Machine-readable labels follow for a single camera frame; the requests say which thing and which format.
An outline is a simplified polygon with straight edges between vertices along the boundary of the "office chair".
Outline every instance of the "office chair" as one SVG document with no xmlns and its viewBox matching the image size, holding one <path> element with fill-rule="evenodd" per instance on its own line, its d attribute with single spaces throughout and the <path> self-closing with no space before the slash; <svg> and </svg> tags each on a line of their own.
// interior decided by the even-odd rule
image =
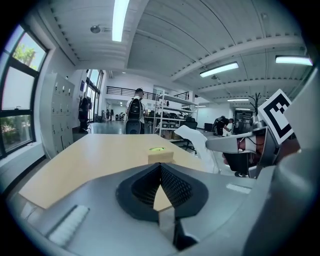
<svg viewBox="0 0 320 256">
<path fill-rule="evenodd" d="M 197 126 L 198 126 L 198 123 L 196 122 L 196 120 L 194 118 L 188 117 L 186 119 L 186 121 L 181 122 L 180 126 L 183 126 L 183 125 L 189 127 L 190 129 L 194 129 L 195 130 L 197 128 Z M 185 150 L 190 149 L 190 150 L 194 151 L 195 154 L 197 154 L 197 151 L 195 150 L 195 147 L 189 145 L 191 141 L 186 139 L 186 138 L 184 138 L 183 140 L 186 142 L 186 144 L 180 146 L 180 148 L 185 149 Z"/>
</svg>

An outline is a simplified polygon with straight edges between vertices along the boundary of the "white locker cabinet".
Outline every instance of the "white locker cabinet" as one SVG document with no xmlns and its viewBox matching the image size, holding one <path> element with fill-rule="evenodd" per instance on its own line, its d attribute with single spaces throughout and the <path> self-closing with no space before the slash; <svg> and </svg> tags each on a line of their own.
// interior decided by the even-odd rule
<svg viewBox="0 0 320 256">
<path fill-rule="evenodd" d="M 40 129 L 46 154 L 53 158 L 73 143 L 72 98 L 75 85 L 57 73 L 44 78 L 40 99 Z"/>
</svg>

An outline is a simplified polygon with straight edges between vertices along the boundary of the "floor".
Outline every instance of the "floor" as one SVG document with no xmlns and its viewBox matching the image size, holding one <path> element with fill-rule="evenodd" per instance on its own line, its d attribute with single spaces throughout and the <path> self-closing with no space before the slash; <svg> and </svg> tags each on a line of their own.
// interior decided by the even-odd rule
<svg viewBox="0 0 320 256">
<path fill-rule="evenodd" d="M 124 121 L 108 121 L 104 123 L 91 123 L 89 125 L 92 134 L 124 134 L 125 122 Z M 152 134 L 152 128 L 146 126 L 145 133 Z M 199 129 L 208 139 L 215 138 L 212 132 L 205 132 L 202 129 Z M 74 141 L 79 140 L 85 136 L 82 133 L 74 133 L 73 138 Z M 184 144 L 181 142 L 174 142 L 175 145 L 182 146 Z M 198 157 L 194 151 L 187 149 L 187 152 L 190 152 L 193 156 Z M 218 162 L 218 167 L 220 169 L 220 174 L 222 175 L 230 175 L 233 176 L 234 172 L 230 170 L 230 168 L 223 163 L 223 158 L 221 152 L 214 152 L 216 160 Z M 45 159 L 39 165 L 37 165 L 33 170 L 31 170 L 20 182 L 19 184 L 10 192 L 7 197 L 8 205 L 12 208 L 12 210 L 21 216 L 21 218 L 27 220 L 31 225 L 37 221 L 39 216 L 42 214 L 43 209 L 33 205 L 22 196 L 19 195 L 19 190 L 28 182 L 28 180 L 43 167 L 49 159 Z"/>
</svg>

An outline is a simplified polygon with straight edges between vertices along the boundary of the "desk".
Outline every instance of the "desk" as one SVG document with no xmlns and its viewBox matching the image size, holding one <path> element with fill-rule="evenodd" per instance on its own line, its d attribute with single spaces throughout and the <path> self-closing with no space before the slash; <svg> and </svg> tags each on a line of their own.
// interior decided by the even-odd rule
<svg viewBox="0 0 320 256">
<path fill-rule="evenodd" d="M 19 191 L 33 204 L 47 209 L 85 182 L 148 164 L 147 151 L 174 151 L 175 164 L 205 171 L 201 160 L 156 134 L 87 134 L 42 167 Z M 154 209 L 171 206 L 159 188 Z"/>
</svg>

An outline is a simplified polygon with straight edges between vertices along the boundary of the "white panel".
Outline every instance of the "white panel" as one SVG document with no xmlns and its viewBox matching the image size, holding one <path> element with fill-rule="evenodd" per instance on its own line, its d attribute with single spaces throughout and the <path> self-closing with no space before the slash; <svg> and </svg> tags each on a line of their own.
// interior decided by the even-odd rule
<svg viewBox="0 0 320 256">
<path fill-rule="evenodd" d="M 2 96 L 2 109 L 30 109 L 34 78 L 13 67 L 9 67 Z"/>
</svg>

